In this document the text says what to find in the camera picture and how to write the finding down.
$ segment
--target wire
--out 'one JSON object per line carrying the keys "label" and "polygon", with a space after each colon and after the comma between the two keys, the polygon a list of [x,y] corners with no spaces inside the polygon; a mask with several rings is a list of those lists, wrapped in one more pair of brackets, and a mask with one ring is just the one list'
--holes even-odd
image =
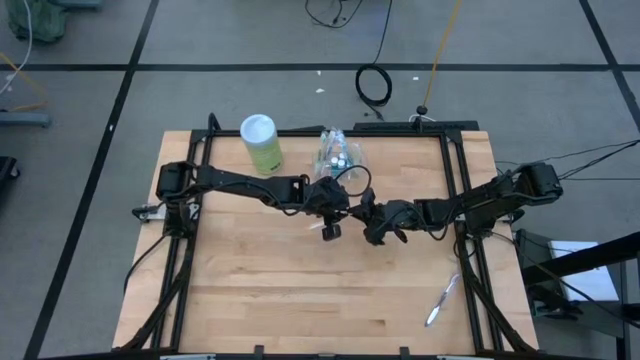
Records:
{"label": "wire", "polygon": [[427,233],[429,233],[429,235],[431,235],[433,240],[441,241],[441,240],[443,240],[445,238],[445,236],[447,236],[447,230],[449,230],[449,223],[451,222],[452,217],[453,217],[453,213],[456,211],[457,208],[458,208],[458,204],[456,204],[456,205],[451,207],[451,211],[449,211],[449,215],[447,215],[447,221],[445,222],[444,230],[442,231],[442,234],[439,237],[435,236],[433,234],[433,232],[431,232],[431,230],[427,230]]}
{"label": "wire", "polygon": [[631,140],[631,141],[625,141],[625,142],[619,143],[619,144],[604,145],[604,146],[599,146],[599,147],[596,147],[596,148],[587,149],[587,150],[578,151],[578,152],[569,153],[569,154],[560,155],[560,156],[550,156],[548,158],[544,158],[544,159],[538,160],[536,162],[542,162],[542,161],[547,161],[547,160],[564,159],[564,158],[567,158],[567,157],[570,157],[570,156],[581,155],[581,154],[585,154],[585,153],[592,152],[592,151],[597,151],[597,150],[602,150],[602,149],[611,148],[611,147],[628,145],[628,144],[631,144],[631,143],[637,143],[638,141],[640,141],[640,140]]}
{"label": "wire", "polygon": [[[385,121],[384,116],[382,116],[382,113],[376,110],[374,106],[387,105],[387,103],[389,102],[389,99],[391,99],[393,83],[391,81],[391,77],[389,76],[389,74],[383,68],[375,64],[376,62],[378,62],[378,58],[380,58],[380,53],[382,52],[382,45],[384,44],[384,39],[387,35],[387,27],[389,26],[389,17],[391,16],[391,6],[393,6],[393,0],[389,0],[389,8],[387,9],[387,18],[384,22],[384,30],[382,31],[382,38],[380,39],[380,45],[378,46],[378,53],[376,54],[376,58],[373,60],[371,64],[362,65],[360,68],[358,68],[358,71],[356,72],[356,92],[358,93],[360,100],[362,100],[362,102],[365,105],[367,105],[369,109],[371,109],[371,111],[374,112],[374,114],[376,114],[376,117],[383,122]],[[373,70],[378,74],[380,74],[380,76],[382,76],[382,78],[384,79],[384,82],[387,85],[387,92],[385,93],[382,99],[379,99],[379,100],[371,99],[368,96],[366,96],[364,92],[362,92],[362,88],[360,87],[360,75],[362,75],[362,72],[365,70]]]}
{"label": "wire", "polygon": [[409,122],[413,122],[413,120],[416,119],[416,118],[429,120],[431,122],[438,122],[436,119],[430,118],[427,115],[420,115],[420,114],[413,114],[413,115],[409,116]]}
{"label": "wire", "polygon": [[546,249],[546,250],[564,251],[564,252],[568,252],[568,253],[574,253],[575,252],[575,251],[567,250],[567,249],[554,248],[554,247],[549,246],[548,244],[547,245],[540,244],[539,242],[533,241],[533,240],[529,239],[528,237],[526,237],[524,235],[520,235],[520,236],[522,236],[522,238],[525,239],[526,241],[528,241],[529,243],[531,243],[533,245],[536,245],[536,246],[539,246],[539,247],[541,247],[543,249]]}
{"label": "wire", "polygon": [[564,181],[637,181],[640,178],[569,178]]}
{"label": "wire", "polygon": [[320,25],[326,28],[330,28],[330,29],[340,29],[345,27],[350,21],[351,19],[353,19],[353,16],[356,14],[356,12],[358,12],[358,9],[360,8],[360,5],[362,5],[362,1],[360,0],[358,2],[358,5],[356,5],[356,8],[353,10],[353,12],[351,13],[351,16],[349,16],[348,19],[345,20],[344,23],[340,24],[340,25],[335,25],[338,20],[340,20],[340,15],[342,14],[342,2],[346,1],[346,0],[338,0],[338,3],[340,4],[340,10],[338,11],[338,15],[336,15],[336,17],[333,19],[332,24],[327,24],[325,22],[322,22],[320,20],[318,20],[318,18],[316,18],[315,16],[313,16],[313,14],[311,14],[311,11],[309,11],[309,0],[306,0],[304,3],[304,10],[307,12],[307,15],[309,15],[309,17],[315,21],[314,25]]}
{"label": "wire", "polygon": [[[455,257],[457,257],[458,259],[462,260],[462,258],[460,257],[460,253],[458,253],[458,239],[456,239],[456,241],[453,242],[453,255],[455,255]],[[469,260],[471,259],[471,257],[473,255],[475,255],[476,253],[476,248],[474,247],[473,250],[471,250],[471,252],[469,254],[467,254],[467,257],[465,260]]]}
{"label": "wire", "polygon": [[35,109],[39,109],[42,107],[45,107],[48,103],[47,98],[49,97],[47,94],[47,90],[45,90],[42,86],[40,86],[37,82],[33,81],[29,76],[27,76],[27,74],[24,73],[24,71],[20,71],[20,69],[16,66],[16,64],[14,64],[11,59],[9,59],[5,54],[0,52],[0,58],[2,58],[2,60],[7,63],[7,65],[9,65],[15,72],[16,74],[20,75],[20,77],[22,79],[24,79],[24,81],[31,86],[31,88],[33,89],[33,91],[35,93],[37,93],[40,98],[41,98],[41,102],[39,103],[35,103],[35,104],[31,104],[31,105],[22,105],[22,106],[17,106],[11,110],[9,110],[10,112],[15,112],[15,111],[28,111],[28,110],[35,110]]}
{"label": "wire", "polygon": [[429,102],[429,97],[431,97],[431,86],[433,85],[433,79],[436,77],[436,68],[438,67],[438,61],[440,61],[440,55],[442,55],[442,51],[447,44],[447,39],[449,38],[449,33],[453,28],[453,24],[456,22],[456,18],[458,17],[458,12],[460,11],[460,4],[462,0],[456,0],[456,4],[453,7],[453,13],[449,18],[449,23],[447,24],[447,29],[444,31],[444,35],[442,36],[442,40],[440,41],[440,47],[438,48],[438,52],[436,52],[436,58],[433,61],[433,67],[431,68],[431,76],[429,77],[429,85],[427,86],[427,94],[424,97],[424,102],[422,105],[427,107],[427,102]]}
{"label": "wire", "polygon": [[359,192],[357,194],[349,194],[347,193],[347,195],[349,197],[358,197],[358,196],[362,196],[364,195],[364,193],[369,190],[369,188],[371,188],[371,180],[373,178],[373,176],[371,176],[371,171],[369,171],[369,169],[367,169],[366,166],[364,165],[353,165],[353,166],[349,166],[348,168],[342,170],[337,176],[336,176],[336,181],[338,181],[338,179],[340,179],[340,177],[342,177],[342,175],[346,174],[347,172],[353,170],[353,169],[362,169],[367,173],[367,176],[369,177],[369,179],[367,180],[367,186],[365,186],[364,190],[362,190],[362,192]]}
{"label": "wire", "polygon": [[396,216],[402,214],[403,212],[405,212],[406,209],[400,209],[398,211],[396,211],[393,215],[391,215],[390,218],[386,219],[384,222],[382,222],[382,224],[380,224],[375,230],[373,230],[373,233],[378,232],[380,229],[382,229],[385,225],[387,225],[388,223],[391,222],[391,220],[395,219]]}
{"label": "wire", "polygon": [[585,165],[582,165],[582,166],[580,166],[580,167],[577,167],[577,168],[571,169],[571,170],[569,170],[569,171],[565,172],[564,174],[560,175],[558,178],[559,178],[560,180],[564,180],[564,179],[566,179],[566,178],[568,178],[568,177],[570,177],[570,176],[573,176],[573,175],[575,175],[575,174],[577,174],[577,173],[581,172],[582,170],[586,170],[586,169],[588,169],[588,168],[590,168],[590,167],[592,167],[592,166],[594,166],[594,165],[598,164],[599,162],[604,161],[604,160],[606,160],[606,159],[610,158],[611,156],[613,156],[613,155],[615,155],[615,154],[617,154],[617,153],[619,153],[619,152],[621,152],[621,151],[624,151],[624,150],[626,150],[626,149],[628,149],[628,148],[630,148],[630,147],[636,146],[639,142],[640,142],[640,140],[633,141],[633,142],[631,142],[631,143],[629,143],[629,144],[627,144],[627,145],[625,145],[625,146],[621,147],[620,149],[618,149],[618,150],[616,150],[616,151],[612,151],[612,152],[610,152],[610,153],[608,153],[608,154],[605,154],[605,155],[603,155],[603,156],[601,156],[601,157],[599,157],[599,158],[597,158],[597,159],[595,159],[595,160],[591,160],[590,162],[588,162],[588,163],[587,163],[587,164],[585,164]]}
{"label": "wire", "polygon": [[140,257],[133,263],[133,265],[131,265],[131,268],[127,272],[127,275],[124,277],[124,288],[122,289],[123,293],[127,292],[127,285],[129,284],[129,278],[133,274],[133,271],[138,267],[138,265],[140,265],[142,260],[144,260],[153,251],[153,249],[157,248],[158,245],[162,243],[162,240],[164,240],[166,237],[167,234],[162,234],[160,239],[156,240],[156,242],[154,242],[153,245],[151,245],[142,255],[140,255]]}
{"label": "wire", "polygon": [[508,237],[502,235],[502,234],[498,234],[496,232],[491,232],[491,234],[493,235],[497,235],[498,237],[502,238],[503,240],[506,240],[507,242],[509,242],[510,244],[512,244],[514,246],[514,248],[516,249],[516,251],[523,256],[524,258],[526,258],[527,260],[529,260],[531,262],[531,264],[533,264],[533,266],[537,267],[538,269],[540,269],[540,271],[542,271],[543,273],[547,274],[550,278],[552,278],[553,280],[562,283],[564,286],[568,287],[569,289],[575,291],[576,293],[580,294],[582,297],[584,297],[585,299],[587,299],[588,301],[590,301],[591,303],[593,303],[593,305],[599,307],[602,311],[606,312],[607,314],[619,319],[620,321],[623,321],[627,324],[629,324],[630,326],[633,326],[637,329],[640,329],[640,325],[638,323],[636,323],[635,321],[628,319],[624,316],[620,316],[616,313],[614,313],[613,311],[607,309],[606,307],[600,305],[597,301],[595,301],[593,298],[591,298],[589,295],[585,294],[583,291],[577,289],[576,287],[569,285],[566,281],[562,280],[559,276],[557,276],[556,274],[552,273],[550,270],[548,270],[547,268],[545,268],[544,266],[538,264],[537,262],[533,261],[533,259],[531,259],[531,257],[529,257],[529,255],[525,254],[524,251],[522,251],[522,249],[520,249],[520,245],[518,245],[515,241],[509,239]]}
{"label": "wire", "polygon": [[[588,169],[588,168],[600,163],[601,161],[604,161],[604,160],[608,159],[609,157],[611,157],[611,156],[613,156],[613,155],[615,155],[615,154],[617,154],[619,152],[622,152],[622,151],[624,151],[624,150],[626,150],[626,149],[628,149],[630,147],[636,146],[638,143],[640,143],[640,140],[631,140],[631,141],[626,141],[626,142],[622,142],[622,143],[618,143],[618,144],[604,145],[604,146],[599,146],[599,147],[595,147],[595,148],[591,148],[591,149],[587,149],[587,150],[582,150],[582,151],[578,151],[578,152],[573,152],[573,153],[569,153],[569,154],[565,154],[565,155],[550,156],[550,157],[547,157],[547,158],[544,158],[544,159],[533,161],[531,163],[543,162],[543,161],[548,161],[548,160],[564,159],[564,158],[567,158],[567,157],[570,157],[570,156],[581,155],[581,154],[585,154],[585,153],[592,152],[592,151],[597,151],[597,150],[602,150],[602,149],[606,149],[606,148],[622,146],[621,148],[619,148],[619,149],[617,149],[615,151],[612,151],[612,152],[607,153],[607,154],[605,154],[605,155],[603,155],[603,156],[601,156],[599,158],[591,160],[590,162],[588,162],[585,165],[582,165],[582,166],[579,166],[579,167],[576,167],[576,168],[573,168],[571,170],[568,170],[568,171],[564,172],[563,174],[558,176],[558,179],[559,180],[576,180],[576,181],[598,181],[598,180],[603,180],[603,181],[606,181],[606,180],[618,180],[618,181],[626,180],[626,181],[631,181],[631,180],[640,180],[640,178],[582,178],[582,179],[570,179],[569,178],[569,177],[579,173],[580,171],[586,170],[586,169]],[[525,163],[519,164],[519,163],[516,163],[516,162],[513,162],[513,161],[504,161],[504,160],[495,161],[495,163],[496,164],[500,164],[500,163],[502,163],[502,164],[512,164],[512,165],[515,165],[515,166],[520,166],[522,164],[525,164]]]}
{"label": "wire", "polygon": [[384,30],[382,30],[382,38],[380,39],[380,46],[378,46],[378,53],[376,54],[376,58],[373,59],[372,64],[378,62],[378,58],[380,57],[380,52],[382,51],[382,45],[384,44],[384,38],[387,35],[387,27],[389,26],[389,16],[391,16],[391,6],[393,5],[393,0],[389,0],[389,8],[387,9],[387,18],[384,21]]}
{"label": "wire", "polygon": [[31,9],[29,8],[29,4],[27,3],[27,0],[22,0],[22,2],[24,3],[25,10],[27,11],[27,25],[29,28],[29,47],[27,48],[27,54],[24,56],[24,60],[22,60],[22,64],[20,64],[20,67],[18,67],[16,72],[9,77],[9,79],[7,80],[7,83],[4,84],[2,89],[0,89],[0,95],[2,95],[2,93],[4,93],[5,90],[9,88],[9,86],[11,85],[11,82],[13,82],[13,79],[15,79],[18,73],[20,73],[24,65],[29,61],[29,56],[31,56],[31,47],[33,46],[33,28],[31,26]]}

